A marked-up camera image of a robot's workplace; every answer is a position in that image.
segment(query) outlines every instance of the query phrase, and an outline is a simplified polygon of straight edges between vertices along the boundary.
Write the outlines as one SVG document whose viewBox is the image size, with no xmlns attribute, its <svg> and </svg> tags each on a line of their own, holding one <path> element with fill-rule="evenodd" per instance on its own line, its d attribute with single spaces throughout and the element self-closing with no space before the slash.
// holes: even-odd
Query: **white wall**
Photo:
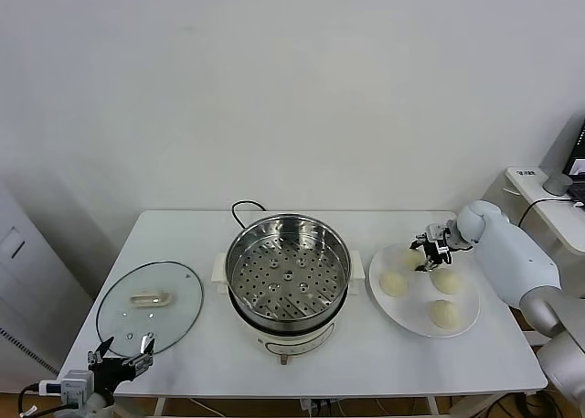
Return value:
<svg viewBox="0 0 585 418">
<path fill-rule="evenodd" d="M 458 209 L 585 93 L 583 0 L 0 0 L 0 176 L 89 291 L 142 209 Z"/>
</svg>

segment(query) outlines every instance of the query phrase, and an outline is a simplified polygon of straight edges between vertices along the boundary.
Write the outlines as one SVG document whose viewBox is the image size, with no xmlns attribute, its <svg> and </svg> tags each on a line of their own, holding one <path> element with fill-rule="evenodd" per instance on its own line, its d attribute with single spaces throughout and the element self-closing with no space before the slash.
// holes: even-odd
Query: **power cord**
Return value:
<svg viewBox="0 0 585 418">
<path fill-rule="evenodd" d="M 248 203 L 248 204 L 257 206 L 258 208 L 262 209 L 263 211 L 266 211 L 266 208 L 264 208 L 260 203 L 258 203 L 257 201 L 254 201 L 254 200 L 240 200 L 240 201 L 237 201 L 236 203 L 234 203 L 233 205 L 231 205 L 231 215 L 234 217 L 234 220 L 238 222 L 238 224 L 241 226 L 242 229 L 246 229 L 246 226 L 244 226 L 244 223 L 242 223 L 241 220 L 236 215 L 236 207 L 238 205 L 243 205 L 244 203 Z"/>
<path fill-rule="evenodd" d="M 380 402 L 380 400 L 378 398 L 375 398 L 374 400 L 376 400 L 376 404 L 382 410 L 383 413 L 385 413 L 387 416 L 391 415 L 391 413 L 386 410 L 386 408 L 382 405 L 382 403 Z"/>
<path fill-rule="evenodd" d="M 78 408 L 78 405 L 75 402 L 72 402 L 70 404 L 61 404 L 60 406 L 52 407 L 50 409 L 46 409 L 45 411 L 41 411 L 41 412 L 33 413 L 31 415 L 27 415 L 27 418 L 38 418 L 39 416 L 45 416 L 45 415 L 48 415 L 49 413 L 63 411 L 65 409 L 77 409 L 77 408 Z"/>
<path fill-rule="evenodd" d="M 520 220 L 518 221 L 518 228 L 522 228 L 522 223 L 524 222 L 524 219 L 527 217 L 528 212 L 530 212 L 530 210 L 534 208 L 535 205 L 537 205 L 538 203 L 542 203 L 544 201 L 572 201 L 573 203 L 575 203 L 575 206 L 583 206 L 583 203 L 577 200 L 573 200 L 572 198 L 541 198 L 540 200 L 533 201 L 532 203 L 530 203 L 528 208 L 526 208 L 524 214 L 522 214 L 522 217 L 520 217 Z"/>
<path fill-rule="evenodd" d="M 508 397 L 509 395 L 514 395 L 515 406 L 518 409 L 518 412 L 520 413 L 522 418 L 564 418 L 563 412 L 560 410 L 560 407 L 558 407 L 558 404 L 557 402 L 555 402 L 552 395 L 544 391 L 538 391 L 536 395 L 534 395 L 534 397 L 539 399 L 539 402 L 541 402 L 542 405 L 528 403 L 527 397 L 524 393 L 514 394 L 508 393 L 504 397 L 500 398 L 497 402 L 493 403 L 490 407 L 488 407 L 487 410 L 485 410 L 484 418 L 489 418 L 490 413 L 492 412 L 496 405 L 499 406 L 500 409 L 502 409 L 502 411 L 509 418 L 515 418 L 515 416 L 510 411 L 508 411 L 505 408 L 505 406 L 501 403 L 501 401 L 504 398 Z M 538 409 L 540 409 L 539 414 L 533 414 L 532 412 L 530 412 L 528 410 L 529 404 L 531 405 L 531 407 L 537 407 Z"/>
<path fill-rule="evenodd" d="M 25 399 L 25 393 L 38 392 L 38 383 L 29 384 L 20 393 L 18 393 L 18 414 L 21 415 L 23 410 L 22 401 Z"/>
<path fill-rule="evenodd" d="M 341 399 L 337 401 L 337 407 L 339 408 L 339 413 L 341 413 L 341 416 L 347 416 L 346 413 L 344 412 L 343 407 L 341 407 Z"/>
</svg>

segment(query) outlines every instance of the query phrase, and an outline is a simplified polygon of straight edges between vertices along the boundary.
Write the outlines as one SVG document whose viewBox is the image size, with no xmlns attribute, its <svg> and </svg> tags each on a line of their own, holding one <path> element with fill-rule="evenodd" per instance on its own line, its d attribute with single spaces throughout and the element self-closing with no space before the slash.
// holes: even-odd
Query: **table leg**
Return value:
<svg viewBox="0 0 585 418">
<path fill-rule="evenodd" d="M 160 397 L 156 400 L 156 407 L 154 407 L 153 416 L 163 416 L 165 413 L 165 406 L 166 406 L 166 398 Z"/>
<path fill-rule="evenodd" d="M 439 415 L 439 407 L 437 406 L 435 397 L 427 397 L 427 404 L 429 404 L 429 411 L 431 412 L 431 415 Z"/>
</svg>

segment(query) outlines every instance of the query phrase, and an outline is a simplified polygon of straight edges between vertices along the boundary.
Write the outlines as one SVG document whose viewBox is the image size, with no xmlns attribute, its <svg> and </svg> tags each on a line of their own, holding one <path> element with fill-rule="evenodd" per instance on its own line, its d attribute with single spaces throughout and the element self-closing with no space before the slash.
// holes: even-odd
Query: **glass lid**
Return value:
<svg viewBox="0 0 585 418">
<path fill-rule="evenodd" d="M 140 352 L 154 334 L 154 353 L 178 342 L 193 326 L 203 303 L 203 286 L 187 266 L 148 263 L 118 281 L 101 301 L 96 319 L 101 341 L 114 337 L 110 351 L 124 357 Z"/>
</svg>

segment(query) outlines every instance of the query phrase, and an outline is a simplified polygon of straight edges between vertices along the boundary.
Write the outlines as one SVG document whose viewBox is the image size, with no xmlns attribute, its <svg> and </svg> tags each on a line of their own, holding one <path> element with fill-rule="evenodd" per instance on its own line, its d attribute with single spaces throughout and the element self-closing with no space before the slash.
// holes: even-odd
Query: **white plate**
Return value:
<svg viewBox="0 0 585 418">
<path fill-rule="evenodd" d="M 480 311 L 480 298 L 471 280 L 466 279 L 464 271 L 450 265 L 441 268 L 454 270 L 463 281 L 463 289 L 457 295 L 440 292 L 431 281 L 427 272 L 414 272 L 404 269 L 400 253 L 409 246 L 392 244 L 379 251 L 369 265 L 366 282 L 370 297 L 397 324 L 428 338 L 453 338 L 467 331 L 475 324 Z M 379 284 L 381 274 L 388 270 L 404 273 L 409 281 L 409 291 L 401 297 L 392 297 L 382 291 Z M 462 325 L 459 329 L 448 330 L 432 323 L 429 305 L 432 301 L 445 299 L 457 305 L 461 312 Z"/>
</svg>

